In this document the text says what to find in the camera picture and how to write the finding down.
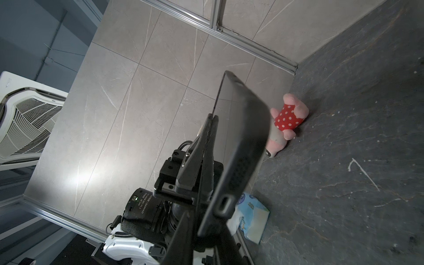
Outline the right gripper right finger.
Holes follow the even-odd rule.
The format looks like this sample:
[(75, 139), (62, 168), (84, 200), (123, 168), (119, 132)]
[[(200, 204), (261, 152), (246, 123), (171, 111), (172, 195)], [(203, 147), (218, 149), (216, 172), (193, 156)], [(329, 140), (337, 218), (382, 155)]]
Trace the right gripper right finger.
[(250, 265), (251, 262), (246, 254), (240, 254), (241, 247), (231, 236), (226, 226), (221, 227), (215, 240), (215, 264), (216, 265)]

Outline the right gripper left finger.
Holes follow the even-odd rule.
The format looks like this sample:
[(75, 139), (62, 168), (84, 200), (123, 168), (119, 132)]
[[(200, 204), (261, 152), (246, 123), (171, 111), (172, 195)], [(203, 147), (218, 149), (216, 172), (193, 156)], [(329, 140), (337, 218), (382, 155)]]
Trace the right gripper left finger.
[(193, 232), (195, 214), (187, 210), (177, 226), (161, 265), (192, 265), (193, 264)]

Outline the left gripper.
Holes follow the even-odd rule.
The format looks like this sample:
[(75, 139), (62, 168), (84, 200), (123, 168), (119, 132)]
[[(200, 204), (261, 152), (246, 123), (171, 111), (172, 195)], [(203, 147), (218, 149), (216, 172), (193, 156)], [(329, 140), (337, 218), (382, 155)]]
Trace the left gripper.
[(214, 156), (218, 123), (219, 117), (209, 114), (195, 141), (185, 141), (172, 151), (155, 183), (155, 196), (181, 205), (212, 203), (224, 171)]

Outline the black phone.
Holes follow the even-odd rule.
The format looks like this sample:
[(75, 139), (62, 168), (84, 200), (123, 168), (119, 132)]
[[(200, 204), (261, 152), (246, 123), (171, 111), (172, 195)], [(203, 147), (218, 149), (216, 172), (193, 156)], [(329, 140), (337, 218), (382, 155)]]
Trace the black phone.
[(238, 196), (231, 185), (233, 175), (234, 137), (237, 119), (233, 115), (234, 93), (237, 77), (226, 70), (220, 82), (216, 101), (212, 112), (212, 127), (209, 130), (209, 140), (206, 142), (206, 153), (213, 151), (215, 156), (213, 169), (214, 191), (206, 213), (202, 218), (198, 235), (219, 234), (232, 218)]

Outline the black phone case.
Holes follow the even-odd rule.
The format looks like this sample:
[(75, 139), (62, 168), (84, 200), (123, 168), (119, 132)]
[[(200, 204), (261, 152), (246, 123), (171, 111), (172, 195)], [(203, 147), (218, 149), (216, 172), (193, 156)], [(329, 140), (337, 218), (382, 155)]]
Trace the black phone case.
[[(265, 151), (271, 127), (269, 124), (271, 118), (267, 105), (247, 88), (238, 77), (234, 102), (235, 105), (232, 112), (237, 122), (234, 127), (235, 132), (232, 133), (234, 137), (233, 162), (235, 162), (235, 166), (233, 167), (231, 185), (234, 186), (234, 191), (240, 199)], [(201, 237), (198, 235), (201, 222), (202, 219), (198, 224), (198, 237)]]

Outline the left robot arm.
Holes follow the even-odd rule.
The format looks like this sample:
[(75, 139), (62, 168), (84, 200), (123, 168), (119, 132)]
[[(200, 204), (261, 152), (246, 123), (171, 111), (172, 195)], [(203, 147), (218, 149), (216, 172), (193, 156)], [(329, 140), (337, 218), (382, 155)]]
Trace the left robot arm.
[(223, 173), (214, 160), (219, 119), (208, 115), (194, 141), (185, 141), (163, 164), (154, 190), (138, 188), (124, 213), (107, 226), (93, 252), (100, 265), (213, 264), (213, 239), (202, 222)]

